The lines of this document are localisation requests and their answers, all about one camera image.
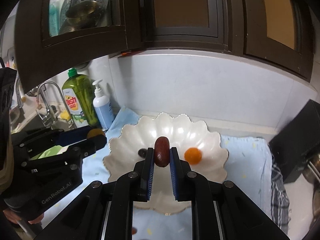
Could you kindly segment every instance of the cabinet door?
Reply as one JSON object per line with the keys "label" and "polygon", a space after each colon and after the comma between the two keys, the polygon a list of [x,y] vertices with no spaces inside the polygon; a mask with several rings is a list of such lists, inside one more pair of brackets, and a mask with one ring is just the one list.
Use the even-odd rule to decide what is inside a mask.
{"label": "cabinet door", "polygon": [[140,40],[139,0],[20,0],[18,6],[15,53],[25,91],[73,66],[138,48]]}
{"label": "cabinet door", "polygon": [[140,0],[150,47],[226,48],[222,0]]}
{"label": "cabinet door", "polygon": [[247,55],[310,80],[313,25],[303,0],[244,0]]}

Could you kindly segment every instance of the striped cloth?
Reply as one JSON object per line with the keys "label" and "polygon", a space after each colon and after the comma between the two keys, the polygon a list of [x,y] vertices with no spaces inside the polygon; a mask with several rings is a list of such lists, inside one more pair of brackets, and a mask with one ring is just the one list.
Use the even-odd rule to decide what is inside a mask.
{"label": "striped cloth", "polygon": [[271,169],[271,219],[287,235],[289,230],[289,198],[283,178],[272,155]]}

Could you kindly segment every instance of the human hand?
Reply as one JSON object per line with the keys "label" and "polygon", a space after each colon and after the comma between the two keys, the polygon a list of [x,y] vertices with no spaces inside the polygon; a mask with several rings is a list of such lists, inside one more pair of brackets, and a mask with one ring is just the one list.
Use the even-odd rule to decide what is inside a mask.
{"label": "human hand", "polygon": [[[7,208],[3,211],[5,217],[7,220],[14,224],[18,224],[18,221],[21,220],[21,217],[19,217],[14,211],[12,211],[10,208]],[[31,225],[39,223],[44,218],[44,214],[41,214],[36,219],[28,221]]]}

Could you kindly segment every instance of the white scalloped bowl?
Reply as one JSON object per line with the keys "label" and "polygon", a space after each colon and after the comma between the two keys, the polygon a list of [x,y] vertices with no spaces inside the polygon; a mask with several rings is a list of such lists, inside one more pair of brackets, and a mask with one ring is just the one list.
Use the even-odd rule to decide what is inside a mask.
{"label": "white scalloped bowl", "polygon": [[[170,147],[177,148],[182,160],[190,147],[197,147],[202,151],[200,163],[191,165],[193,171],[215,182],[226,179],[227,172],[223,167],[229,153],[220,147],[220,134],[209,132],[204,121],[191,122],[185,114],[172,118],[167,113],[161,113],[155,119],[143,116],[136,125],[126,124],[119,138],[110,139],[110,155],[103,159],[110,172],[108,181],[116,181],[123,174],[132,171],[135,163],[143,160],[138,155],[138,150],[154,147],[160,136],[169,139]],[[190,202],[175,201],[169,165],[165,168],[155,165],[150,201],[135,202],[134,206],[169,215],[183,211],[190,206]]]}

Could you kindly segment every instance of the cabinet glass panel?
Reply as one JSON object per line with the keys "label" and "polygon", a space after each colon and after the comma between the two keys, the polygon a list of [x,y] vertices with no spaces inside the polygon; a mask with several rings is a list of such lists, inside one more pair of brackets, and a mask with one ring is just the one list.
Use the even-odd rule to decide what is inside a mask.
{"label": "cabinet glass panel", "polygon": [[156,28],[209,27],[208,0],[154,0]]}
{"label": "cabinet glass panel", "polygon": [[267,36],[294,49],[294,17],[290,0],[264,0],[267,14]]}
{"label": "cabinet glass panel", "polygon": [[113,8],[115,7],[112,7],[111,0],[50,0],[50,36],[87,28],[119,25],[113,15]]}

